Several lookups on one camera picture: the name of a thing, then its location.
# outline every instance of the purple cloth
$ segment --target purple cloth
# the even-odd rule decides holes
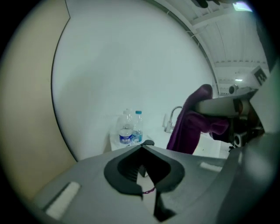
[[[200,133],[223,134],[228,128],[228,121],[215,117],[204,117],[192,111],[197,102],[212,99],[211,85],[204,84],[192,93],[185,101],[177,118],[167,149],[193,154],[200,140]]]

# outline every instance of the plastic bottle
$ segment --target plastic bottle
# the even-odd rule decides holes
[[[143,139],[143,119],[142,111],[136,110],[133,120],[132,139],[134,142],[141,142]]]
[[[129,109],[126,109],[123,112],[123,115],[119,117],[117,130],[119,133],[119,142],[122,144],[131,144],[133,121],[131,111]]]

